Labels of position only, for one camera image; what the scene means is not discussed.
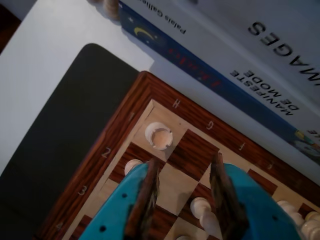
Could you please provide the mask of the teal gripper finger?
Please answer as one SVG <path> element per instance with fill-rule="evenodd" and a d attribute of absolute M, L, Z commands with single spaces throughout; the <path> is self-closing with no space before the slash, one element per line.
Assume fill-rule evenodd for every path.
<path fill-rule="evenodd" d="M 216 153 L 209 181 L 224 240 L 300 240 L 292 218 L 241 168 Z"/>
<path fill-rule="evenodd" d="M 159 161 L 134 167 L 85 228 L 81 240 L 147 240 L 159 190 Z"/>

